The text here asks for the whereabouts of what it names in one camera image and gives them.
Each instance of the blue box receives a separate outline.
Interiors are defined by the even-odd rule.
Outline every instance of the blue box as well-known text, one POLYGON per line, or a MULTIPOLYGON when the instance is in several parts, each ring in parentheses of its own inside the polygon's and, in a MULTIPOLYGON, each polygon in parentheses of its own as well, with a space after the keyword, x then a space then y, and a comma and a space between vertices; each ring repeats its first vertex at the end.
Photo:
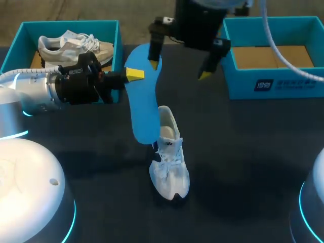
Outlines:
MULTIPOLYGON (((317 17, 270 17, 277 46, 305 46, 314 68, 301 68, 324 77, 324 26, 317 17)), ((262 18, 224 19, 221 37, 232 47, 266 47, 262 18)), ((324 83, 307 80, 288 68, 238 69, 233 50, 223 58, 230 99, 281 99, 324 97, 324 83), (265 89, 258 89, 265 84, 265 89)))
MULTIPOLYGON (((29 68, 38 49, 38 38, 41 35, 57 38, 66 30, 93 34, 100 41, 114 43, 111 70, 120 71, 123 68, 123 44, 118 21, 23 22, 11 44, 0 73, 18 68, 29 68)), ((119 92, 112 91, 112 96, 114 102, 118 102, 119 92)))

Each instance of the cardboard box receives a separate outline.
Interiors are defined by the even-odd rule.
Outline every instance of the cardboard box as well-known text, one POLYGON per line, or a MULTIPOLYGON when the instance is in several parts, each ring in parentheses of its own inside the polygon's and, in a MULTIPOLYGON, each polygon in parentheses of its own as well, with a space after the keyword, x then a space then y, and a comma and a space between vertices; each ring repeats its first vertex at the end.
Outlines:
MULTIPOLYGON (((270 17, 272 37, 293 65, 324 77, 324 26, 317 17, 270 17)), ((223 58, 230 99, 324 97, 324 82, 308 80, 270 55, 262 18, 226 18, 221 37, 232 49, 223 58)))
MULTIPOLYGON (((278 47, 281 54, 295 67, 314 67, 312 60, 305 46, 281 46, 278 47)), ((286 68, 287 66, 280 61, 275 52, 273 52, 278 67, 286 68)))
MULTIPOLYGON (((286 68, 271 47, 233 47, 238 69, 286 68)), ((294 66, 314 67, 305 46, 278 47, 283 56, 294 66)))
POLYGON ((238 69, 278 67, 269 47, 234 47, 233 53, 238 69))
MULTIPOLYGON (((98 40, 114 43, 111 70, 123 68, 123 44, 118 21, 47 21, 23 22, 10 46, 0 73, 19 68, 38 67, 40 58, 36 56, 38 38, 44 35, 56 38, 71 30, 75 33, 93 34, 98 40)), ((114 102, 119 100, 119 91, 111 92, 114 102)))

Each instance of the cable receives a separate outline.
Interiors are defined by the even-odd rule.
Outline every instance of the cable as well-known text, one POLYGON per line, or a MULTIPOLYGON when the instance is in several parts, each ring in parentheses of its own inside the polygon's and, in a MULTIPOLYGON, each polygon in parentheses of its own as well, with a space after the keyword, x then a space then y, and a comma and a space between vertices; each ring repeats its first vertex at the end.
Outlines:
POLYGON ((169 39, 172 40, 175 43, 184 44, 184 42, 181 42, 181 41, 179 41, 179 40, 177 40, 177 39, 175 39, 175 38, 173 38, 171 36, 169 36, 169 39))
POLYGON ((51 68, 24 68, 24 69, 15 69, 4 74, 0 75, 0 82, 4 80, 6 77, 18 74, 18 73, 60 73, 60 66, 55 66, 51 68))
POLYGON ((291 69, 294 73, 303 76, 307 79, 312 79, 315 81, 320 81, 320 82, 324 82, 324 77, 320 77, 320 76, 316 76, 313 74, 310 74, 308 72, 304 72, 300 69, 298 69, 297 67, 295 67, 294 65, 292 65, 289 61, 287 61, 283 55, 280 53, 280 51, 278 50, 277 46, 275 45, 272 35, 271 35, 271 31, 270 31, 270 27, 269 27, 269 23, 268 23, 268 14, 267 14, 267 0, 261 0, 261 13, 262 13, 262 20, 263 20, 263 26, 264 26, 264 30, 267 36, 267 39, 270 43, 271 48, 274 50, 274 52, 277 54, 278 58, 289 68, 291 69))

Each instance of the shoe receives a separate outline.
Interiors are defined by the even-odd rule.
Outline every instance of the shoe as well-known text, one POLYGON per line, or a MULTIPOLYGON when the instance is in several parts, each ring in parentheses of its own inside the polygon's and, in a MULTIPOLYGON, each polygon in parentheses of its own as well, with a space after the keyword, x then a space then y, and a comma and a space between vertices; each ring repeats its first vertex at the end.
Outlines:
POLYGON ((189 172, 184 161, 182 142, 176 121, 167 106, 158 108, 160 138, 152 144, 153 161, 149 173, 153 185, 167 200, 185 198, 189 192, 189 172))
POLYGON ((76 34, 67 30, 58 38, 41 36, 38 51, 46 67, 75 65, 79 54, 86 52, 93 52, 101 65, 105 65, 113 57, 113 44, 101 42, 92 34, 76 34))

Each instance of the shoelace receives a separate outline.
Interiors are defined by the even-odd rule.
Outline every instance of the shoelace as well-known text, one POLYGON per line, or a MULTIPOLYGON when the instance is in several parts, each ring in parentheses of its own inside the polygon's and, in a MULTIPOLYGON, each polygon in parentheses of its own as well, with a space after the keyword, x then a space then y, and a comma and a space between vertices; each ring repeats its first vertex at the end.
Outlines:
POLYGON ((160 149, 158 149, 157 151, 161 157, 161 162, 158 163, 158 167, 154 170, 154 173, 161 179, 165 179, 168 176, 171 167, 181 164, 180 151, 178 151, 175 156, 165 154, 160 149))
POLYGON ((99 50, 100 48, 99 41, 93 36, 93 34, 87 35, 81 33, 79 35, 83 36, 82 39, 80 40, 83 43, 79 45, 77 48, 85 47, 87 51, 91 51, 91 52, 99 50))

